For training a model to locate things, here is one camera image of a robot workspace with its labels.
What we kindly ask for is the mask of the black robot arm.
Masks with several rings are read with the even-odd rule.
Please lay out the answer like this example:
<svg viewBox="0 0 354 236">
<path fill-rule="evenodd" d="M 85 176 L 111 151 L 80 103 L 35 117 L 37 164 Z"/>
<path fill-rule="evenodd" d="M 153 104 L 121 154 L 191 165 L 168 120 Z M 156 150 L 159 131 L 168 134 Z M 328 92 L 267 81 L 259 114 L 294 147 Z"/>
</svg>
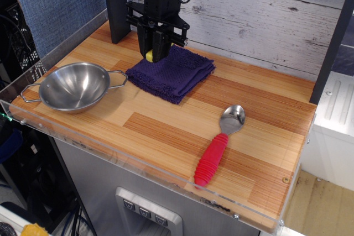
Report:
<svg viewBox="0 0 354 236">
<path fill-rule="evenodd" d="M 137 28 L 140 53 L 149 62 L 169 55 L 172 44 L 185 46 L 189 24 L 179 16 L 182 4 L 190 0 L 144 0 L 127 2 L 126 21 Z"/>
</svg>

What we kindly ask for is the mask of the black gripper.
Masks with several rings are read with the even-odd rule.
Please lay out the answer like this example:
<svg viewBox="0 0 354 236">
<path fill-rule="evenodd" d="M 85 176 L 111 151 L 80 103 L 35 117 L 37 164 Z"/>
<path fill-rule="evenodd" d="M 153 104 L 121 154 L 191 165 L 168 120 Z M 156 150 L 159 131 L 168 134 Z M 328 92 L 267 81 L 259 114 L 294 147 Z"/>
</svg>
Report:
<svg viewBox="0 0 354 236">
<path fill-rule="evenodd" d="M 188 23 L 179 17 L 182 0 L 127 2 L 127 22 L 137 27 L 142 56 L 152 49 L 153 62 L 168 56 L 171 43 L 186 45 Z"/>
</svg>

